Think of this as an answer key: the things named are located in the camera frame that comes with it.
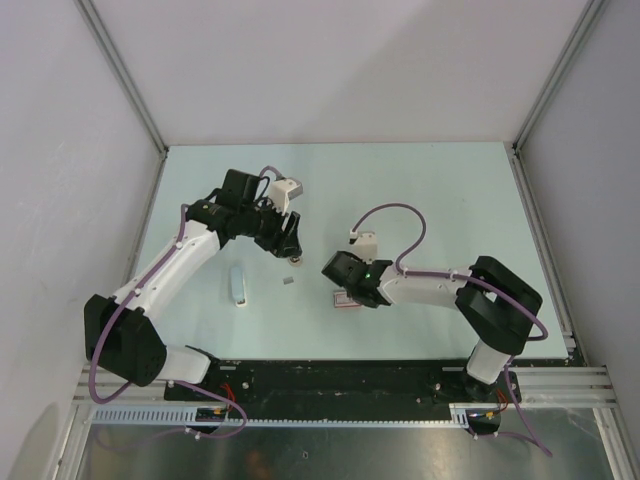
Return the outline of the red staple box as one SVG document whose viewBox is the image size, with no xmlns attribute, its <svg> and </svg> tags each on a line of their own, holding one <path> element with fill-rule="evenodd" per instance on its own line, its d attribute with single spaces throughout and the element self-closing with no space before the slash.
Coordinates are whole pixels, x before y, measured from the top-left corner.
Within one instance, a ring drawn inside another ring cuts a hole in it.
<svg viewBox="0 0 640 480">
<path fill-rule="evenodd" d="M 360 304 L 353 300 L 345 290 L 335 290 L 333 292 L 333 305 L 336 309 L 360 307 Z"/>
</svg>

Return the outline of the beige black stapler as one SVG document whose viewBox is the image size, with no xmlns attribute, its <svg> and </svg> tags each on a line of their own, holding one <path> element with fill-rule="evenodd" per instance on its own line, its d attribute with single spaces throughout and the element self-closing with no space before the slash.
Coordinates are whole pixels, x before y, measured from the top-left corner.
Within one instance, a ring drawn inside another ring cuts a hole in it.
<svg viewBox="0 0 640 480">
<path fill-rule="evenodd" d="M 302 257 L 301 256 L 292 256 L 288 258 L 288 263 L 291 266 L 299 267 L 302 265 Z"/>
</svg>

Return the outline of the light blue stapler cover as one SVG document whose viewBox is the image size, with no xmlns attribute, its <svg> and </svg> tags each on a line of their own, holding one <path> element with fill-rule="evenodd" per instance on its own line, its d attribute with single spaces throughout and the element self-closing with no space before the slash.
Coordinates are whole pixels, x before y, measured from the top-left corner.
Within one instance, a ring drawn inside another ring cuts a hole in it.
<svg viewBox="0 0 640 480">
<path fill-rule="evenodd" d="M 241 308 L 247 304 L 244 269 L 240 265 L 234 265 L 230 269 L 230 292 L 236 307 Z"/>
</svg>

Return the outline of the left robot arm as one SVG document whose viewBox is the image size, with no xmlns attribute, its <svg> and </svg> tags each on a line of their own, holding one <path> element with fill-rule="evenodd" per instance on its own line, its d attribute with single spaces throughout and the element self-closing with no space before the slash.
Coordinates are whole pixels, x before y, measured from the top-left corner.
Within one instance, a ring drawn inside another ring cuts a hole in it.
<svg viewBox="0 0 640 480">
<path fill-rule="evenodd" d="M 210 368 L 212 356 L 166 344 L 154 323 L 191 276 L 238 237 L 253 240 L 276 258 L 300 257 L 300 215 L 291 202 L 302 192 L 294 178 L 270 180 L 230 169 L 221 187 L 182 206 L 177 233 L 151 265 L 112 295 L 95 294 L 86 302 L 90 370 L 104 369 L 139 387 L 156 380 L 182 381 L 197 398 L 214 397 L 221 376 Z"/>
</svg>

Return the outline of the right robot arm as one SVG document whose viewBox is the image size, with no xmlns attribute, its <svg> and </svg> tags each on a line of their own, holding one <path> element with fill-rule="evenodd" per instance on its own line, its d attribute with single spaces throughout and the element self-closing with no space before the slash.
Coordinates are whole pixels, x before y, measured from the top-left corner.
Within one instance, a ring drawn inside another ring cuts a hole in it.
<svg viewBox="0 0 640 480">
<path fill-rule="evenodd" d="M 462 391 L 473 401 L 485 401 L 496 391 L 505 366 L 529 341 L 548 337 L 537 319 L 541 295 L 490 256 L 478 257 L 463 271 L 401 271 L 390 260 L 367 263 L 338 251 L 322 274 L 364 307 L 410 303 L 458 311 L 478 336 L 461 374 Z"/>
</svg>

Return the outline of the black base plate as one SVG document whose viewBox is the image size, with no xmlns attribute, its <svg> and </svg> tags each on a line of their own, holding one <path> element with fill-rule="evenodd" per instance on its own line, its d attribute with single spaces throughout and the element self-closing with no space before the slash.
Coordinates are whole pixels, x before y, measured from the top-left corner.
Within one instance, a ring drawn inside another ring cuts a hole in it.
<svg viewBox="0 0 640 480">
<path fill-rule="evenodd" d="M 501 375 L 493 394 L 476 401 L 461 388 L 462 361 L 218 360 L 200 389 L 175 385 L 167 401 L 206 402 L 232 391 L 252 420 L 403 422 L 445 420 L 454 403 L 493 407 L 519 395 L 514 374 Z"/>
</svg>

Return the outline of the aluminium rail frame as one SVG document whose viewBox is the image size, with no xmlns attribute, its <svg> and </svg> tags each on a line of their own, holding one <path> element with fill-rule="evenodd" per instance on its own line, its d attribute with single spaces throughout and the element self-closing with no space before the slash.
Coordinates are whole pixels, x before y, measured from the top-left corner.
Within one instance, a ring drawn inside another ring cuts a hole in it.
<svg viewBox="0 0 640 480">
<path fill-rule="evenodd" d="M 526 408 L 605 408 L 617 404 L 612 382 L 605 367 L 510 367 L 516 376 L 522 403 Z M 91 404 L 88 388 L 89 367 L 82 370 L 72 402 Z M 107 396 L 120 387 L 119 377 L 98 369 L 97 391 Z M 111 405 L 145 405 L 161 402 L 165 382 L 131 386 Z"/>
</svg>

